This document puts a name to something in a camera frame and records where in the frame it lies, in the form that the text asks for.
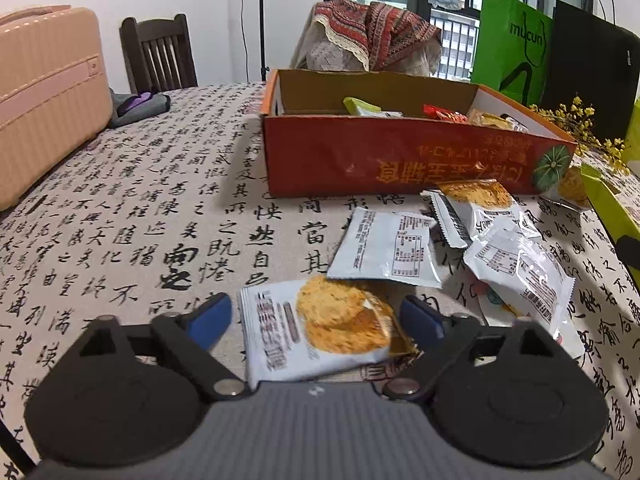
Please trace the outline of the white gold oat crisp packet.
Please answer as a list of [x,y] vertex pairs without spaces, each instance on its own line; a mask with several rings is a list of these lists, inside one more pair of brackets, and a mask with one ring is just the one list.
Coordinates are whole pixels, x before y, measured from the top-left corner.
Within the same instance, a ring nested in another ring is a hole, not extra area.
[[373,282],[306,280],[245,287],[240,313],[246,380],[300,382],[412,356],[384,288]]

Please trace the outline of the large red chips bag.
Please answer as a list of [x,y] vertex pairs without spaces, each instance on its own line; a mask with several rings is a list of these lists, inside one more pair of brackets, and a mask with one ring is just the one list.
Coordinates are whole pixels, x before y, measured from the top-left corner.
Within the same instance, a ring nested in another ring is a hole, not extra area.
[[431,120],[439,120],[440,122],[456,122],[457,124],[466,124],[469,119],[456,110],[447,110],[446,108],[425,104],[423,107],[424,115]]

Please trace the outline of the green white snack bar packet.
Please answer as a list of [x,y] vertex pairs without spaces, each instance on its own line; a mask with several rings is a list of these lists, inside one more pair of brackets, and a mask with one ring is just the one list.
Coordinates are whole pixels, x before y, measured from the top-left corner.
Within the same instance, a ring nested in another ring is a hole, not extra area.
[[379,106],[357,98],[352,98],[351,96],[346,96],[343,100],[343,104],[350,116],[377,118],[401,118],[404,116],[401,112],[389,112],[388,110],[382,110]]

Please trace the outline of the white grey snack packet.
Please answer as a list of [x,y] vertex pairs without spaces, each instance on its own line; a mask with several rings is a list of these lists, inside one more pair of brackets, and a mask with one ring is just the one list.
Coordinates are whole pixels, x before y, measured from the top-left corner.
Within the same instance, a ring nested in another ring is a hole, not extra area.
[[517,314],[529,316],[551,335],[559,333],[575,280],[514,221],[496,219],[464,252],[463,260]]

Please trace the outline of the calligraphy print tablecloth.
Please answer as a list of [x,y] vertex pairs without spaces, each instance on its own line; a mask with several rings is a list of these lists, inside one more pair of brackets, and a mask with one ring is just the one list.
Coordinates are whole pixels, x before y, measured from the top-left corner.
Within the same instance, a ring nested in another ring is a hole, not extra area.
[[[24,405],[93,318],[146,324],[226,292],[233,322],[213,354],[243,377],[242,287],[326,271],[358,207],[435,218],[419,195],[273,198],[261,97],[261,84],[172,92],[168,113],[102,132],[1,215],[1,420],[35,462]],[[594,461],[639,479],[638,290],[593,211],[516,200],[576,278],[577,362],[608,404]]]

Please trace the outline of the orange cardboard pumpkin box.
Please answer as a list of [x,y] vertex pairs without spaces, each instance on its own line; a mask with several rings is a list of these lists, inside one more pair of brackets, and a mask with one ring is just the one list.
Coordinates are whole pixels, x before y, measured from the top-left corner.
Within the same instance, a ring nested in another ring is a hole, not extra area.
[[[346,96],[404,116],[350,116]],[[466,117],[474,108],[508,114],[528,133],[431,120],[425,104]],[[277,197],[416,194],[476,179],[539,194],[564,176],[576,150],[568,133],[494,89],[390,72],[276,70],[260,114]]]

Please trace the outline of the yellow-green snack carton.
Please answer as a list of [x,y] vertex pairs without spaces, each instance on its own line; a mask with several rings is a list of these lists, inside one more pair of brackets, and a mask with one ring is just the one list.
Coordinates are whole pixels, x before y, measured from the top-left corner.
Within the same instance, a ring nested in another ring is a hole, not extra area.
[[639,288],[639,100],[623,140],[606,140],[603,147],[605,168],[583,164],[582,183],[616,257]]

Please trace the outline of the grey purple folded cloth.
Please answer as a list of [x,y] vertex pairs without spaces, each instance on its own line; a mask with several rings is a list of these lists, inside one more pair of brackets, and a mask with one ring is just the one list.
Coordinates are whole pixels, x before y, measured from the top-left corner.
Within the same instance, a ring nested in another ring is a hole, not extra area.
[[107,124],[110,129],[167,113],[171,106],[170,96],[158,92],[125,94],[111,91],[111,97],[113,113]]

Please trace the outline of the yellow dried flower branch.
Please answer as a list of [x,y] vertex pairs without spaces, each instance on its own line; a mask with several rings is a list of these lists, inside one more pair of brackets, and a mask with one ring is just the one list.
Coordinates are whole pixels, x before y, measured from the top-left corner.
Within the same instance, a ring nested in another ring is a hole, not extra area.
[[592,106],[585,106],[579,96],[575,96],[570,105],[560,104],[555,110],[546,110],[537,104],[532,104],[529,109],[568,133],[577,142],[579,155],[595,150],[604,157],[614,174],[631,174],[623,161],[625,141],[620,138],[599,140],[594,135],[596,111]]

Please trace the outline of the studio lamp on stand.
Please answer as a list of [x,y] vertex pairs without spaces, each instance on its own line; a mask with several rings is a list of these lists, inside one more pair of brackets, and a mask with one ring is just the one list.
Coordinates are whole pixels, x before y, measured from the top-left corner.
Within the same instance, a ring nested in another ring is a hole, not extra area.
[[258,0],[258,23],[260,79],[266,81],[269,66],[266,59],[265,0]]

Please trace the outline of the dark wooden chair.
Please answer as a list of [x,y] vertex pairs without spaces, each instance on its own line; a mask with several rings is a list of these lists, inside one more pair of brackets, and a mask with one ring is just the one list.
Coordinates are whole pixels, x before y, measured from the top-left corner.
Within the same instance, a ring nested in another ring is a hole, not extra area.
[[186,14],[142,22],[130,16],[120,24],[119,36],[132,93],[198,85]]

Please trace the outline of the green paper shopping bag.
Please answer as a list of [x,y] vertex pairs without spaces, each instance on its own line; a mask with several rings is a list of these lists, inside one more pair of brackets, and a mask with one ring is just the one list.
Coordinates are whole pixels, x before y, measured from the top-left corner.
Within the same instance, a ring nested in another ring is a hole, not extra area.
[[544,93],[553,21],[520,0],[483,0],[471,81],[526,107]]

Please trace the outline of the pink small suitcase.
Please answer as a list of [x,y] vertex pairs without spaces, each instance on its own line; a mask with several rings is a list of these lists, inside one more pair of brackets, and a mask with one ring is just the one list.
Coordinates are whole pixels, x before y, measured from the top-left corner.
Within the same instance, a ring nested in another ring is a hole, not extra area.
[[94,138],[112,98],[93,11],[32,6],[1,17],[1,208]]

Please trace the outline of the black paper shopping bag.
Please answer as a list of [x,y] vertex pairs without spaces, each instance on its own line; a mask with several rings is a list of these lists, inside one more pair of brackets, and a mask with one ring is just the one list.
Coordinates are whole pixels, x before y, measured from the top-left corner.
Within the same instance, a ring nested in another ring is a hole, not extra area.
[[547,81],[541,106],[556,110],[578,96],[594,108],[593,134],[600,141],[623,139],[639,82],[639,37],[587,10],[559,0]]

